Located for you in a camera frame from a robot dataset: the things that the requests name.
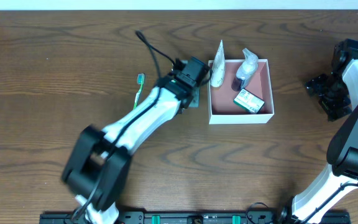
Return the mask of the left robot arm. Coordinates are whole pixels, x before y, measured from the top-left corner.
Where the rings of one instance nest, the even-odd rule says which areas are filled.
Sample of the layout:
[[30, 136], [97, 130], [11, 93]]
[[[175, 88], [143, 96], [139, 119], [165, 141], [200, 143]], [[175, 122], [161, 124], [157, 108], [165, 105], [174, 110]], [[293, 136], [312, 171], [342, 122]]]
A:
[[186, 109], [203, 76], [173, 73], [159, 78], [146, 99], [103, 129], [86, 127], [62, 173], [62, 181], [81, 203], [69, 217], [76, 223], [115, 223], [116, 201], [127, 180], [132, 156], [163, 123]]

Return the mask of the clear bottle blue liquid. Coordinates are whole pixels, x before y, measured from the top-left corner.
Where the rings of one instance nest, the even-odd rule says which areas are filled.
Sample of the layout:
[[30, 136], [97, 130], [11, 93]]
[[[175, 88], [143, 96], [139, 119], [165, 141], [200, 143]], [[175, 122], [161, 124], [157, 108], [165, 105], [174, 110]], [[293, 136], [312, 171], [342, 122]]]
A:
[[233, 79], [231, 88], [234, 91], [241, 91], [245, 88], [251, 81], [254, 73], [257, 71], [259, 65], [259, 58], [256, 54], [252, 53], [249, 49], [244, 48], [242, 50], [245, 60], [238, 68], [236, 76]]

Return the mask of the green white soap packet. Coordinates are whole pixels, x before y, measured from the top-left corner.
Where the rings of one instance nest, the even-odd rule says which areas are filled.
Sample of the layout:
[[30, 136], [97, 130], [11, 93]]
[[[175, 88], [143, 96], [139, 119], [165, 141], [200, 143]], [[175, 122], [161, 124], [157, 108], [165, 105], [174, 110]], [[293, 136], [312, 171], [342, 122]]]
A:
[[247, 91], [242, 89], [234, 98], [233, 102], [241, 108], [248, 111], [250, 114], [257, 114], [265, 104], [265, 101]]

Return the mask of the white floral lotion tube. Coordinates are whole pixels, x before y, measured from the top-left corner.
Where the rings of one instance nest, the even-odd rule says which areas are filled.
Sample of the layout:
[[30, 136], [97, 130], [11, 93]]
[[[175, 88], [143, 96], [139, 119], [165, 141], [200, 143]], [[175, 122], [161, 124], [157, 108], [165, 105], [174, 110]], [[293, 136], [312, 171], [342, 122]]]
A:
[[218, 50], [213, 61], [212, 71], [213, 73], [211, 75], [210, 84], [212, 87], [218, 88], [223, 84], [226, 72], [224, 46], [222, 40], [220, 41]]

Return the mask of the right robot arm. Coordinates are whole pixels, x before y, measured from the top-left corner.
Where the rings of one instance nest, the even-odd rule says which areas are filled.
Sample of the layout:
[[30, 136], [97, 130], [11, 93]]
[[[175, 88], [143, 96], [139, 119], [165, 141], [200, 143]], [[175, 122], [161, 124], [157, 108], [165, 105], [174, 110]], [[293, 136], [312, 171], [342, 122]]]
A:
[[340, 199], [358, 189], [358, 41], [335, 45], [331, 74], [305, 83], [316, 95], [329, 121], [345, 118], [329, 143], [323, 171], [300, 194], [289, 200], [279, 223], [322, 223]]

